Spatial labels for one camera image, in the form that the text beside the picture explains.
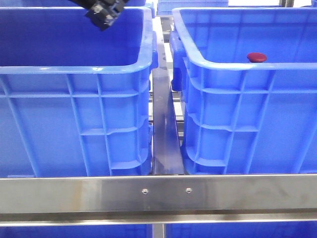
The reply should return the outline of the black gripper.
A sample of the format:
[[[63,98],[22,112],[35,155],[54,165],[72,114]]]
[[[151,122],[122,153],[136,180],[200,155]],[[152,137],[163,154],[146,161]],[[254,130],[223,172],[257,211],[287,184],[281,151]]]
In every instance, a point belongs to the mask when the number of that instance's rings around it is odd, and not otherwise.
[[[72,2],[85,9],[91,9],[96,4],[100,4],[104,8],[113,7],[116,5],[125,7],[128,3],[128,0],[73,0]]]

